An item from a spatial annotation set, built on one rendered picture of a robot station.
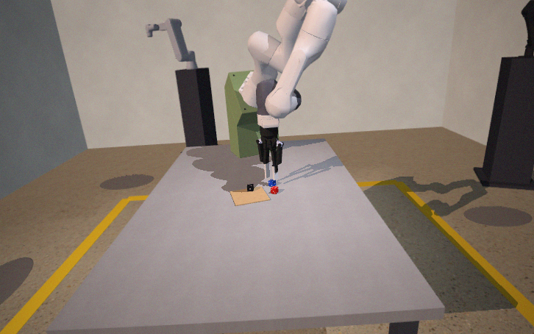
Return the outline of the tan flat mat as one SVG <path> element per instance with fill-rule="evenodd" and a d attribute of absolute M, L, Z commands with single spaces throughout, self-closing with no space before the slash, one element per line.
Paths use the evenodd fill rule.
<path fill-rule="evenodd" d="M 255 187 L 253 191 L 247 189 L 230 191 L 235 206 L 247 205 L 256 202 L 264 202 L 270 200 L 262 186 Z"/>

